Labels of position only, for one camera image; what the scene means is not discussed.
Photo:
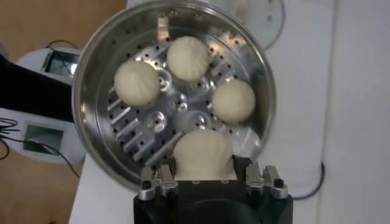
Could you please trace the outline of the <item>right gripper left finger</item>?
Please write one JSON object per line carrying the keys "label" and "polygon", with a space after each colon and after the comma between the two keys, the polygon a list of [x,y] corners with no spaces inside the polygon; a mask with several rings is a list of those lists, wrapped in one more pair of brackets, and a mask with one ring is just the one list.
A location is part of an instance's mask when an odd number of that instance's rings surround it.
{"label": "right gripper left finger", "polygon": [[154,170],[145,166],[141,171],[141,183],[138,188],[140,200],[153,200],[159,193],[164,198],[174,198],[179,194],[179,182],[174,179],[176,164],[174,158],[164,159]]}

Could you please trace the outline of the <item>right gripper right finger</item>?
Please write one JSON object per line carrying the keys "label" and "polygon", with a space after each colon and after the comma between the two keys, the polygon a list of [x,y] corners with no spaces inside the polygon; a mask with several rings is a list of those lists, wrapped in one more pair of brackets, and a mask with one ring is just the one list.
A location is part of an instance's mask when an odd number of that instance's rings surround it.
{"label": "right gripper right finger", "polygon": [[246,186],[248,195],[258,192],[260,196],[270,194],[275,199],[288,198],[288,186],[280,178],[275,166],[266,166],[263,171],[250,158],[233,155],[237,180]]}

